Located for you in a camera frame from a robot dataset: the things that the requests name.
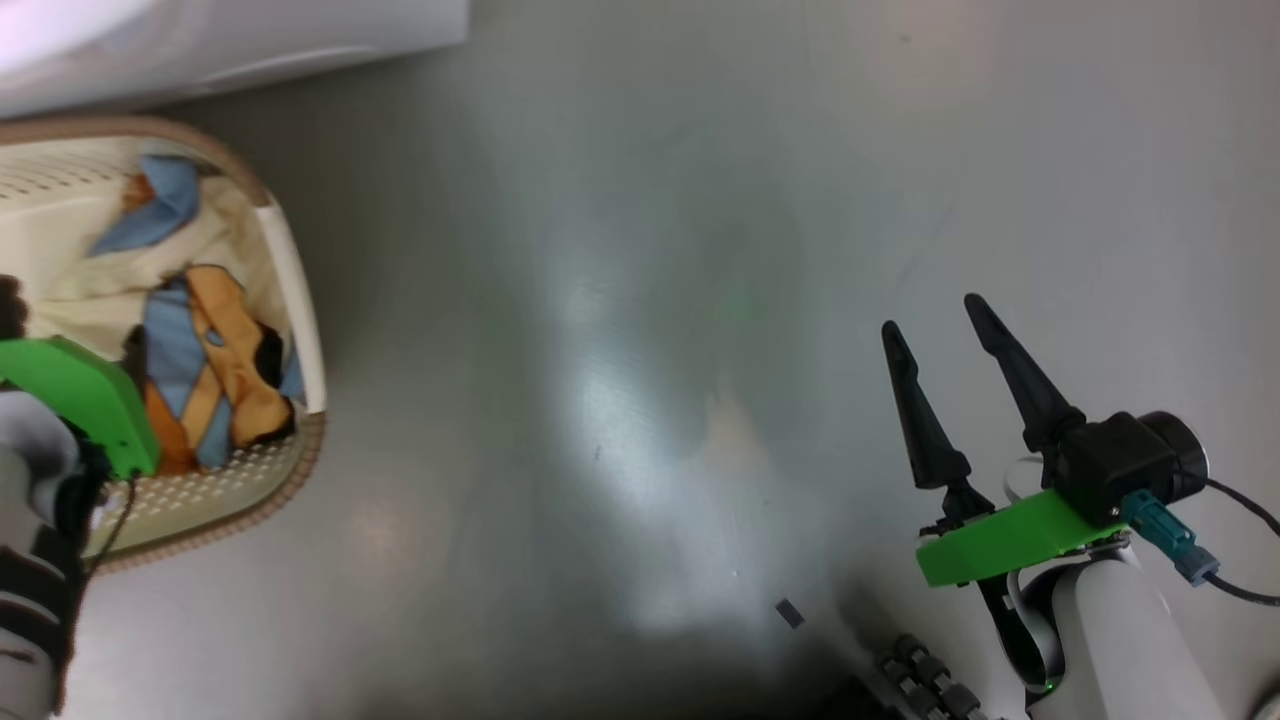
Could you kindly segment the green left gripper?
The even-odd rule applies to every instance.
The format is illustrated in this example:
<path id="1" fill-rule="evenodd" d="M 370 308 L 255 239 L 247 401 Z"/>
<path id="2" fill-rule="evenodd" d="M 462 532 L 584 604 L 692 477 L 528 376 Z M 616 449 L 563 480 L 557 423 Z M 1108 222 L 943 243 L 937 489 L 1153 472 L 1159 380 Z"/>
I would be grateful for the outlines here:
<path id="1" fill-rule="evenodd" d="M 0 275 L 0 380 L 35 396 L 101 448 L 111 478 L 155 475 L 160 443 L 145 392 L 118 365 L 64 337 L 19 340 L 27 320 L 20 282 Z"/>

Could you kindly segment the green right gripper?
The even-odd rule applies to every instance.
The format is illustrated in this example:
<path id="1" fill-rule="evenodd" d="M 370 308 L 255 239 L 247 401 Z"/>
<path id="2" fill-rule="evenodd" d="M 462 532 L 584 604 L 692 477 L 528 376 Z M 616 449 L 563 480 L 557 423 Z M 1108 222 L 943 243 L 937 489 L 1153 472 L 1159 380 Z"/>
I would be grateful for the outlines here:
<path id="1" fill-rule="evenodd" d="M 1028 450 L 1051 448 L 1085 423 L 1084 413 L 1065 400 L 980 295 L 966 293 L 965 310 L 982 348 L 1004 374 Z M 895 322 L 882 324 L 882 343 L 915 487 L 966 486 L 972 466 L 940 424 L 920 387 L 918 363 Z M 960 585 L 1048 562 L 1126 529 L 1108 511 L 1094 525 L 1060 491 L 1043 489 L 922 543 L 916 565 L 931 587 Z"/>

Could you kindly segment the cream blue orange patterned garment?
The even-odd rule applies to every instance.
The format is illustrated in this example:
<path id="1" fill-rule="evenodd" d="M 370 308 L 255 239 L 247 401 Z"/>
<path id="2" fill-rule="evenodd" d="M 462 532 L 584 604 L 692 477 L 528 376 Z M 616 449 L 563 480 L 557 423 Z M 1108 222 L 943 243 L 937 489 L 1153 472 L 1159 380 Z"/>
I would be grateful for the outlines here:
<path id="1" fill-rule="evenodd" d="M 157 474 L 212 471 L 289 436 L 305 396 L 273 260 L 244 193 L 188 158 L 122 177 L 78 170 L 52 201 L 0 218 L 0 275 L 28 337 L 64 337 L 145 392 Z"/>

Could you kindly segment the white front-load washing machine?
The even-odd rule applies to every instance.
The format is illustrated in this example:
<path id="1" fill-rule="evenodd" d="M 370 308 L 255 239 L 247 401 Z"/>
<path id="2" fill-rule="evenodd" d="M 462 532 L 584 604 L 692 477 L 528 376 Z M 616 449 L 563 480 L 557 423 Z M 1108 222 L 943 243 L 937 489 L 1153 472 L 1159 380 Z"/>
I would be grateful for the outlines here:
<path id="1" fill-rule="evenodd" d="M 146 108 L 462 44 L 472 0 L 0 0 L 0 120 Z"/>

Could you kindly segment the cream perforated laundry basket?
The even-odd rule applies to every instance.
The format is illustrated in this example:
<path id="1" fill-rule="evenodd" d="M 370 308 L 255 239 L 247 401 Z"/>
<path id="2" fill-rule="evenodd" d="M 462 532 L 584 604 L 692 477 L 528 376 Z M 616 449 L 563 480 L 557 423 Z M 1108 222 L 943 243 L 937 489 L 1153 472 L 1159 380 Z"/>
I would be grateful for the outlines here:
<path id="1" fill-rule="evenodd" d="M 212 471 L 143 477 L 113 488 L 86 556 L 106 574 L 170 557 L 255 527 L 311 477 L 325 434 L 326 387 L 314 305 L 285 214 L 255 170 L 224 143 L 154 117 L 0 120 L 0 218 L 52 201 L 78 170 L 122 178 L 143 155 L 174 155 L 229 178 L 253 206 L 285 301 L 303 398 L 294 429 L 233 454 Z"/>

